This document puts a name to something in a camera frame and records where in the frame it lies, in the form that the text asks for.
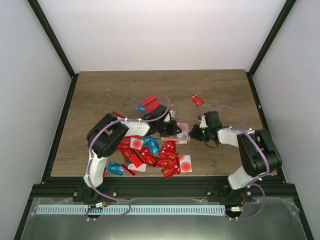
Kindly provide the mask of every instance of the red playing card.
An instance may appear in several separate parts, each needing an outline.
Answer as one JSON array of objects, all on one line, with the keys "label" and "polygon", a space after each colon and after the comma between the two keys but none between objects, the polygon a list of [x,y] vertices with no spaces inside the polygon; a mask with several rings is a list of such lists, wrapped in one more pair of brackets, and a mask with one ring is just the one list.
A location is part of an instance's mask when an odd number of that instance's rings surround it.
[{"label": "red playing card", "polygon": [[136,168],[139,168],[145,162],[142,159],[141,155],[136,150],[132,150],[132,151],[133,151],[133,155],[131,155],[128,159],[133,163],[133,165]]},{"label": "red playing card", "polygon": [[201,97],[199,97],[197,94],[193,94],[190,97],[191,101],[197,106],[200,107],[202,104],[204,104],[205,102],[201,99]]},{"label": "red playing card", "polygon": [[165,141],[161,150],[161,153],[175,153],[176,152],[176,141]]},{"label": "red playing card", "polygon": [[126,171],[127,171],[130,175],[132,175],[132,176],[136,175],[137,172],[138,172],[138,171],[136,171],[136,170],[131,170],[131,169],[129,169],[129,168],[128,168],[128,164],[127,164],[126,162],[124,162],[124,163],[121,165],[121,167],[122,167],[124,170],[126,170]]},{"label": "red playing card", "polygon": [[144,110],[147,113],[151,113],[153,110],[155,110],[159,106],[159,100],[152,95],[144,99],[142,101],[142,104],[144,105]]},{"label": "red playing card", "polygon": [[149,167],[154,165],[157,161],[157,158],[155,156],[146,152],[141,152],[141,158]]},{"label": "red playing card", "polygon": [[166,166],[168,166],[169,164],[174,163],[173,161],[170,161],[168,159],[158,159],[158,161],[156,161],[155,167],[156,168],[165,168]]},{"label": "red playing card", "polygon": [[159,152],[159,159],[168,159],[170,161],[176,161],[178,153],[175,152]]},{"label": "red playing card", "polygon": [[123,150],[121,151],[121,153],[124,156],[124,159],[128,159],[130,156],[134,154],[134,152],[131,149]]},{"label": "red playing card", "polygon": [[162,174],[165,179],[171,178],[173,175],[176,175],[180,171],[178,165],[175,162],[172,162],[165,168],[161,169]]}]

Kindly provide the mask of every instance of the card pile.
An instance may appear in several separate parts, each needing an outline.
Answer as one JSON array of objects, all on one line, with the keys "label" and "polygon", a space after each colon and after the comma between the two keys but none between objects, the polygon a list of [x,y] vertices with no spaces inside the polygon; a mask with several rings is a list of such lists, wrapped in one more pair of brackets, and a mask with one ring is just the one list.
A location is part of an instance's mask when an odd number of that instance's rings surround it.
[{"label": "card pile", "polygon": [[[136,110],[146,114],[152,112],[158,105],[156,97],[150,96],[143,100]],[[152,136],[126,136],[116,148],[116,152],[121,152],[123,155],[124,163],[109,162],[106,172],[122,176],[125,170],[135,176],[138,172],[145,172],[146,167],[162,168],[161,172],[166,179],[176,174],[192,172],[190,156],[178,156],[177,152],[177,144],[186,144],[190,141],[189,125],[178,122],[177,126],[182,132],[171,137],[162,137],[161,140],[165,142],[161,149],[158,139]]]}]

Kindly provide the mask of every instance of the white card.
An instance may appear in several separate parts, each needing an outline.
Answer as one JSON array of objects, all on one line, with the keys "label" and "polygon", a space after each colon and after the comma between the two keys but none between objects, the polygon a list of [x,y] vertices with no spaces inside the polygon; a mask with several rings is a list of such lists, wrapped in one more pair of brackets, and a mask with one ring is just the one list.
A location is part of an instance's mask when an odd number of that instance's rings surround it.
[{"label": "white card", "polygon": [[191,157],[189,155],[179,156],[180,173],[191,173]]},{"label": "white card", "polygon": [[146,166],[147,166],[147,164],[143,163],[140,167],[136,167],[133,163],[131,163],[128,165],[128,169],[139,171],[139,172],[145,172]]}]

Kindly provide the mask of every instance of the black cable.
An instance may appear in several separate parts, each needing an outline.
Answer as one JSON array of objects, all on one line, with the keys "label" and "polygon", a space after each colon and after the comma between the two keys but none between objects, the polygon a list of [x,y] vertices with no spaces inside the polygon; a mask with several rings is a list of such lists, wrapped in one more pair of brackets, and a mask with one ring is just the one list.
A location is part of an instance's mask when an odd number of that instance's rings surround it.
[{"label": "black cable", "polygon": [[206,141],[204,141],[204,144],[205,144],[208,148],[211,148],[211,149],[217,149],[217,148],[219,147],[219,145],[218,145],[215,141],[214,141],[214,143],[215,143],[216,147],[209,146],[209,145],[207,144],[207,142],[206,142]]}]

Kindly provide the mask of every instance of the red card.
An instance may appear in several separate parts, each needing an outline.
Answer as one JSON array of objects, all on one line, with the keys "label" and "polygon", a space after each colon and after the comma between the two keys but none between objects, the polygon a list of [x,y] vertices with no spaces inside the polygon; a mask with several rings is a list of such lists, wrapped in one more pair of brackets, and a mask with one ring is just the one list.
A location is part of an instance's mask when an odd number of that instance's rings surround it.
[{"label": "red card", "polygon": [[148,96],[142,101],[142,104],[144,105],[144,110],[147,113],[151,113],[159,106],[159,100],[155,96]]},{"label": "red card", "polygon": [[125,116],[123,115],[123,114],[121,114],[121,113],[119,113],[119,112],[117,112],[117,111],[113,111],[112,112],[117,118],[121,118],[121,119],[124,119],[125,118]]},{"label": "red card", "polygon": [[173,175],[176,175],[180,171],[178,165],[175,162],[172,162],[165,168],[161,169],[162,174],[165,179],[171,178]]},{"label": "red card", "polygon": [[176,161],[178,153],[173,153],[173,152],[159,152],[158,156],[159,159],[167,159],[170,161]]},{"label": "red card", "polygon": [[150,154],[149,147],[148,146],[143,146],[141,148],[141,152],[142,153],[146,153],[146,154]]},{"label": "red card", "polygon": [[131,149],[123,150],[121,151],[121,153],[124,156],[124,159],[128,159],[130,156],[134,154],[134,152]]},{"label": "red card", "polygon": [[155,167],[156,168],[165,168],[166,166],[169,166],[169,164],[174,163],[173,161],[170,161],[168,159],[158,159],[156,161]]},{"label": "red card", "polygon": [[123,139],[119,143],[119,146],[116,148],[116,152],[127,150],[130,147],[130,140],[129,139]]},{"label": "red card", "polygon": [[128,168],[128,164],[126,162],[122,163],[121,167],[126,170],[130,175],[134,176],[137,174],[138,171],[136,170],[131,170]]},{"label": "red card", "polygon": [[161,150],[161,153],[175,153],[176,152],[176,141],[165,141]]},{"label": "red card", "polygon": [[116,152],[119,152],[119,151],[124,151],[124,150],[127,150],[127,149],[129,149],[130,148],[130,146],[118,146],[117,148],[116,148]]},{"label": "red card", "polygon": [[136,150],[132,150],[132,151],[133,151],[133,155],[131,155],[128,159],[133,163],[133,165],[136,168],[139,168],[145,162],[142,159],[141,155]]},{"label": "red card", "polygon": [[204,104],[205,102],[201,99],[201,97],[199,97],[197,94],[193,94],[191,97],[190,97],[191,101],[194,102],[194,104],[197,106],[197,107],[200,107],[202,104]]},{"label": "red card", "polygon": [[155,156],[146,152],[141,152],[141,158],[149,167],[151,167],[157,161],[157,158]]}]

